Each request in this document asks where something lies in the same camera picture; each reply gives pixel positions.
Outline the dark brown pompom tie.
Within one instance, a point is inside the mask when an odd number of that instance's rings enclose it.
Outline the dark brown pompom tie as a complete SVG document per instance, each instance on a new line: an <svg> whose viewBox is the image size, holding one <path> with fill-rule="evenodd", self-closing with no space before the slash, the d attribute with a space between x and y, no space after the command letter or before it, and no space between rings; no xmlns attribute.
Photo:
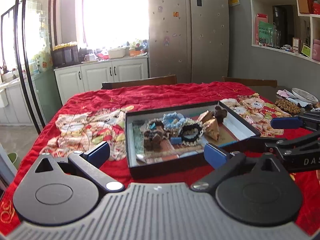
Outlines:
<svg viewBox="0 0 320 240"><path fill-rule="evenodd" d="M219 105L216 105L214 108L214 116L218 124L222 124L224 118L227 117L228 111L224 108L221 108Z"/></svg>

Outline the black white-trim scrunchie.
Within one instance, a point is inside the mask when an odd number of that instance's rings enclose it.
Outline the black white-trim scrunchie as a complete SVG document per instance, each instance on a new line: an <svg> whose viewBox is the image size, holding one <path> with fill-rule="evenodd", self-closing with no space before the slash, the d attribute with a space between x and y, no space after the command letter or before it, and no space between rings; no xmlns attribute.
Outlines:
<svg viewBox="0 0 320 240"><path fill-rule="evenodd" d="M191 146L197 145L203 134L203 124L198 121L192 121L182 127L179 136L182 138L182 144Z"/></svg>

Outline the teal binder clip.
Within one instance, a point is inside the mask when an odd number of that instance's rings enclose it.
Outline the teal binder clip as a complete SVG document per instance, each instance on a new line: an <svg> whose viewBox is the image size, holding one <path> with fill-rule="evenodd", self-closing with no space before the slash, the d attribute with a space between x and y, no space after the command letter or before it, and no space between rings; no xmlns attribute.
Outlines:
<svg viewBox="0 0 320 240"><path fill-rule="evenodd" d="M182 138L181 137L171 137L170 138L170 143L172 145L178 145L182 143Z"/></svg>

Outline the blue knitted scrunchie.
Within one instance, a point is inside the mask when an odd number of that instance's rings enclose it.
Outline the blue knitted scrunchie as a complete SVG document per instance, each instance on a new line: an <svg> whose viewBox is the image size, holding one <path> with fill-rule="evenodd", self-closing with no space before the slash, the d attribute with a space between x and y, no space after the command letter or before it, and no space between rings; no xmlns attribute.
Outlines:
<svg viewBox="0 0 320 240"><path fill-rule="evenodd" d="M166 131L180 131L187 119L180 113L172 112L163 115L163 127Z"/></svg>

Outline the white plate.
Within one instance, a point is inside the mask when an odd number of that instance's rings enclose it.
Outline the white plate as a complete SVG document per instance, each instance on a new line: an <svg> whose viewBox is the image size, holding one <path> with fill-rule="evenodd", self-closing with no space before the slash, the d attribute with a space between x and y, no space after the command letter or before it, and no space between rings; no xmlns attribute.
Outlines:
<svg viewBox="0 0 320 240"><path fill-rule="evenodd" d="M314 95L310 94L305 90L302 90L299 88L292 88L291 92L296 98L298 98L301 101L304 101L313 105L319 102L319 100Z"/></svg>

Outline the black shallow cardboard box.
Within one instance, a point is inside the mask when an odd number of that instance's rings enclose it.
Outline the black shallow cardboard box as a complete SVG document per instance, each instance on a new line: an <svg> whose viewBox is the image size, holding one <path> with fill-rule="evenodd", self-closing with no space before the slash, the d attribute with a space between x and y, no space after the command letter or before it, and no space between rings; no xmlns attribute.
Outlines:
<svg viewBox="0 0 320 240"><path fill-rule="evenodd" d="M126 156L133 178L148 178L205 164L204 147L229 147L260 132L222 101L130 112Z"/></svg>

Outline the brown white-trim scrunchie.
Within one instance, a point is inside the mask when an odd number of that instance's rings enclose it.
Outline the brown white-trim scrunchie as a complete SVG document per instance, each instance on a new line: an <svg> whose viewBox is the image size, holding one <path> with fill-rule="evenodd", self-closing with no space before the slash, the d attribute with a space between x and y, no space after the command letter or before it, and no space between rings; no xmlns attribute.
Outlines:
<svg viewBox="0 0 320 240"><path fill-rule="evenodd" d="M152 119L147 124L147 129L150 131L164 131L164 125L161 119Z"/></svg>

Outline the black binder clip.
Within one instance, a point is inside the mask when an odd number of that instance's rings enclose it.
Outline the black binder clip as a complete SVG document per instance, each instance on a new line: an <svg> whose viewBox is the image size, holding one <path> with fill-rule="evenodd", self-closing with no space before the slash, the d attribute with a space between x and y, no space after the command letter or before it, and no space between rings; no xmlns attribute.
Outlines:
<svg viewBox="0 0 320 240"><path fill-rule="evenodd" d="M149 138L149 139L153 139L153 137L156 136L156 135L158 135L158 132L157 132L157 131L150 131L150 132L149 132L149 135L148 135L148 138Z"/></svg>

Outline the white kitchen cabinet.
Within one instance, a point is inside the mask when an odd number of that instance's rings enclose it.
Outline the white kitchen cabinet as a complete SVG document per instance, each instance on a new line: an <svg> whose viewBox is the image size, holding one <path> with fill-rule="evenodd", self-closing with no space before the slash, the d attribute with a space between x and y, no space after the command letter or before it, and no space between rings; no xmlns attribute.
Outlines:
<svg viewBox="0 0 320 240"><path fill-rule="evenodd" d="M96 91L104 82L124 82L149 77L148 56L95 61L54 70L62 104L75 94Z"/></svg>

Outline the dark wooden chair back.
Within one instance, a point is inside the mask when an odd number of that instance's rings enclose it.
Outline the dark wooden chair back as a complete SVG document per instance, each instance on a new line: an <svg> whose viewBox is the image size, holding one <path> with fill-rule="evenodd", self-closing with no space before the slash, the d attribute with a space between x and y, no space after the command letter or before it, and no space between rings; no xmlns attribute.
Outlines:
<svg viewBox="0 0 320 240"><path fill-rule="evenodd" d="M161 77L152 77L142 80L121 81L121 82L103 82L102 89L111 90L123 87L136 87L136 86L160 86L160 85L176 85L176 75L168 75Z"/></svg>

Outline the black microwave oven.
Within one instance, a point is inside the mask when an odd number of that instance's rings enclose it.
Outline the black microwave oven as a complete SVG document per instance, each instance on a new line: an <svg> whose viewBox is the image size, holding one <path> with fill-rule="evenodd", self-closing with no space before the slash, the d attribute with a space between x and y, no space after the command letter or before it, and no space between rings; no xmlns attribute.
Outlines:
<svg viewBox="0 0 320 240"><path fill-rule="evenodd" d="M61 68L79 64L78 46L67 46L51 51L53 66Z"/></svg>

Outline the silver double-door refrigerator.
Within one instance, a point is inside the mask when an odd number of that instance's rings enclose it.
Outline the silver double-door refrigerator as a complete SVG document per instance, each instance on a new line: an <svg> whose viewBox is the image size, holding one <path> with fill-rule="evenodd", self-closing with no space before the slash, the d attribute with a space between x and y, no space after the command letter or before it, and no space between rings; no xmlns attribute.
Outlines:
<svg viewBox="0 0 320 240"><path fill-rule="evenodd" d="M228 0L149 0L149 74L211 83L228 74Z"/></svg>

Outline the white wall shelf unit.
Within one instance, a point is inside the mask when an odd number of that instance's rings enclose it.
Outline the white wall shelf unit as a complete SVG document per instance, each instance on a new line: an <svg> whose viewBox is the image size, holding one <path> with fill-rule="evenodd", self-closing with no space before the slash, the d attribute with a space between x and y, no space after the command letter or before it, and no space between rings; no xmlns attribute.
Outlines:
<svg viewBox="0 0 320 240"><path fill-rule="evenodd" d="M319 0L251 0L251 45L319 63Z"/></svg>

